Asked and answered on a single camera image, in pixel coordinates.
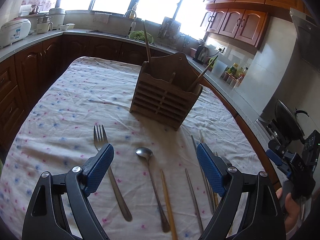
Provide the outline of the right hand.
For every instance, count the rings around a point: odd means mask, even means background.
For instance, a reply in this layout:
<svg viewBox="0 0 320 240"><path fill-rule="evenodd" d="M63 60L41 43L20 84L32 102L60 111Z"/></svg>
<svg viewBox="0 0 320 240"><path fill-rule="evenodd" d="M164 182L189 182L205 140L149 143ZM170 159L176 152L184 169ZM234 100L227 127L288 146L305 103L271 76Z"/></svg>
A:
<svg viewBox="0 0 320 240"><path fill-rule="evenodd" d="M300 205L297 204L291 196L291 192L286 195L285 209L287 210L287 217L284 220L286 233L289 233L297 225Z"/></svg>

